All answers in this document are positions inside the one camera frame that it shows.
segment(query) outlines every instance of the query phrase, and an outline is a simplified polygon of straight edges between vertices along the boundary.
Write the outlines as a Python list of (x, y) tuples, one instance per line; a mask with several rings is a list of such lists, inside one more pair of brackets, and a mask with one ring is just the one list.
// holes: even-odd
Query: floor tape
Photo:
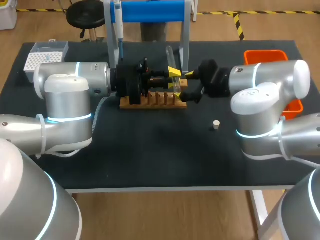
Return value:
[[(62, 9), (17, 9), (17, 12), (62, 12)], [(200, 11), (197, 15), (222, 14), (320, 14), (320, 11)]]
[(243, 31), (241, 24), (240, 24), (239, 14), (233, 13), (232, 16), (233, 16), (233, 20), (234, 20), (240, 41), (246, 40), (245, 35), (244, 35), (244, 31)]
[(197, 15), (233, 14), (320, 14), (320, 11), (199, 11)]

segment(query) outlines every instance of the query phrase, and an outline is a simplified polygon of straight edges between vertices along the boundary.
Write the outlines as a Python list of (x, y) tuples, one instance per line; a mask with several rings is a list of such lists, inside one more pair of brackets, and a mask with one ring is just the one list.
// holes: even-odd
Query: wooden block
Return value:
[(182, 90), (185, 90), (188, 87), (188, 80), (180, 78), (180, 87)]
[(175, 97), (172, 92), (148, 92), (148, 97), (141, 95), (141, 104), (130, 105), (129, 97), (120, 100), (121, 109), (186, 109), (187, 103)]

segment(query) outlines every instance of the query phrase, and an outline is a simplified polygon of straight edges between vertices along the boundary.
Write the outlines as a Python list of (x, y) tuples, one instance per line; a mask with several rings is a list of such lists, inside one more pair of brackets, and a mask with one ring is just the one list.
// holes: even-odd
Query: test tube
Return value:
[[(176, 65), (174, 51), (172, 50), (172, 47), (167, 46), (165, 48), (165, 51), (166, 51), (166, 57), (168, 59), (168, 66), (176, 69), (177, 65)], [(181, 93), (181, 86), (180, 86), (179, 77), (172, 77), (172, 83), (173, 83), (173, 92), (174, 93)]]

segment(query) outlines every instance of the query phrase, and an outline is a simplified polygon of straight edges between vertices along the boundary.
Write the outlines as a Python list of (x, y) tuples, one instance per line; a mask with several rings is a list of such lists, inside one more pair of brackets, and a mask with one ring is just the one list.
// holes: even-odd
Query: black table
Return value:
[[(149, 67), (165, 70), (165, 47), (173, 47), (178, 62), (178, 44), (125, 43), (125, 61), (137, 64), (148, 57)], [(24, 74), (33, 43), (25, 43), (0, 95), (0, 113), (35, 117), (47, 116)], [(244, 52), (280, 49), (290, 60), (301, 59), (293, 41), (235, 41), (190, 43), (189, 69), (213, 58), (222, 67), (244, 64)], [(104, 43), (69, 43), (66, 62), (108, 62)], [(189, 81), (194, 88), (197, 81)], [(91, 99), (94, 113), (99, 98)], [(315, 84), (302, 101), (304, 115), (320, 112)], [(220, 190), (289, 188), (312, 171), (297, 162), (277, 158), (254, 161), (246, 158), (236, 136), (236, 121), (230, 99), (204, 97), (181, 110), (121, 110), (117, 97), (102, 106), (90, 146), (70, 158), (44, 155), (35, 162), (62, 187), (73, 192), (121, 190)], [(210, 131), (214, 120), (218, 131)], [(320, 163), (318, 157), (305, 159)]]

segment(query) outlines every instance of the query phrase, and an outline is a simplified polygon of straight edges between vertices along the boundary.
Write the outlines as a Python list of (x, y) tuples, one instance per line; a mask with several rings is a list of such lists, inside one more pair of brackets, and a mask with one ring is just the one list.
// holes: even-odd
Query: black stool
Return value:
[(66, 11), (68, 23), (82, 29), (80, 38), (84, 38), (86, 29), (89, 29), (90, 40), (92, 42), (102, 42), (103, 37), (97, 39), (96, 28), (105, 24), (104, 3), (98, 0), (84, 0), (71, 5)]

